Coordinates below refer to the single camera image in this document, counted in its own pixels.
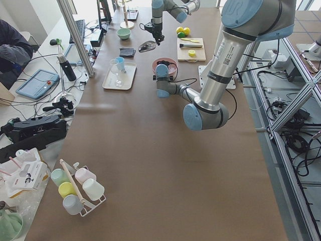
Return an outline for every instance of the robotic arm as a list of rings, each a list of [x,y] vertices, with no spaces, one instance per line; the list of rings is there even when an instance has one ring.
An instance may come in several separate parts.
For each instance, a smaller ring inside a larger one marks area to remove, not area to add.
[[[185,21],[188,14],[200,8],[200,0],[182,0],[184,5],[178,6],[173,0],[152,0],[152,18],[144,25],[145,30],[150,32],[155,38],[157,45],[164,40],[163,30],[163,11],[171,14],[179,23]]]
[[[295,0],[228,0],[222,11],[222,41],[218,43],[201,93],[184,84],[171,82],[168,67],[159,64],[156,67],[158,97],[179,94],[190,102],[185,106],[183,116],[185,124],[192,130],[222,127],[229,113],[219,101],[246,46],[253,41],[289,36],[293,32],[294,15]],[[155,17],[153,15],[152,22],[161,22]]]

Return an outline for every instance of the person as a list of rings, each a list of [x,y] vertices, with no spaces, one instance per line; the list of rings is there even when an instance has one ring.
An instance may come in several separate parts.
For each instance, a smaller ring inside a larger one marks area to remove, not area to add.
[[[6,21],[0,19],[0,82],[10,89],[23,67],[31,60],[33,48]]]

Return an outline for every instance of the black thermos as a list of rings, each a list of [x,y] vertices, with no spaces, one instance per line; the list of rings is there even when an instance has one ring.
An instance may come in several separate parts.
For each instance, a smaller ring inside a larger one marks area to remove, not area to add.
[[[69,61],[66,59],[64,54],[58,54],[57,56],[59,64],[61,65],[63,71],[65,72],[65,75],[67,76],[69,81],[75,81],[77,79],[73,69],[71,68],[71,65]]]

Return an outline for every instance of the yellow mug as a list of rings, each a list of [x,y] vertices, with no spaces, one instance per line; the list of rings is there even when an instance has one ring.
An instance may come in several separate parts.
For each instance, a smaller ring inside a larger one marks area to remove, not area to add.
[[[76,194],[76,191],[70,182],[63,182],[59,185],[58,192],[62,198],[65,198],[69,194]]]

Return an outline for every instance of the sticker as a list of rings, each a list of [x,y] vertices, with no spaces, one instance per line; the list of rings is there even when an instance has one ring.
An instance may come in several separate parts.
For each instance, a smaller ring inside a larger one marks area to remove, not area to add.
[[[221,56],[221,54],[222,54],[222,52],[223,52],[223,49],[224,49],[224,46],[225,46],[225,42],[222,41],[222,42],[221,42],[221,45],[220,45],[220,47],[219,47],[219,50],[217,51],[217,54],[216,54],[216,56],[215,56],[217,59]]]
[[[232,65],[233,64],[233,55],[235,51],[235,45],[231,45],[226,56],[224,57],[223,64]]]

